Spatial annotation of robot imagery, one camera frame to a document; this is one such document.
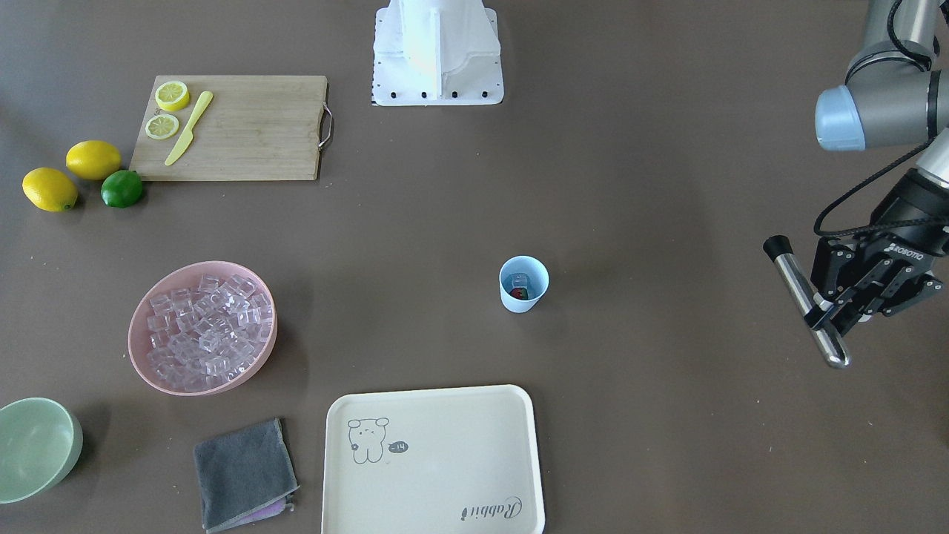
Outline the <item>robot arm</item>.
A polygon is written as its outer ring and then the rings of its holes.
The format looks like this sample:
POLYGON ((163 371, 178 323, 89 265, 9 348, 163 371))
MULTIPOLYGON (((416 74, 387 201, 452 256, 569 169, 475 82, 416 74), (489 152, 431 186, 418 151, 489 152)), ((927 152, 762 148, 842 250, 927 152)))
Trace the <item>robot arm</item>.
POLYGON ((931 274, 947 254, 947 71, 937 70, 936 22, 945 1, 871 1, 861 50, 844 84, 816 104, 816 138, 828 151, 911 145, 884 167, 915 166, 874 208, 868 223, 828 230, 824 220, 850 195, 817 216, 819 237, 811 269, 816 306, 804 321, 813 331, 847 334, 881 312, 891 317, 938 294, 931 274))

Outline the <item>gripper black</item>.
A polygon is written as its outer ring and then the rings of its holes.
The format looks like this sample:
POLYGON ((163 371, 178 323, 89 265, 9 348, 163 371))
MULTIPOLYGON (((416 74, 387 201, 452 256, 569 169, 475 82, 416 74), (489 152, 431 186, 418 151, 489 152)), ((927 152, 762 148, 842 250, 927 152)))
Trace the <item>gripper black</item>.
POLYGON ((813 330, 829 323, 845 335, 875 314, 892 317, 945 290, 932 268, 947 256, 947 189, 921 170, 898 180, 867 225, 821 229, 831 210, 875 179, 839 197, 814 223, 820 240, 811 281, 823 311, 804 318, 813 330))

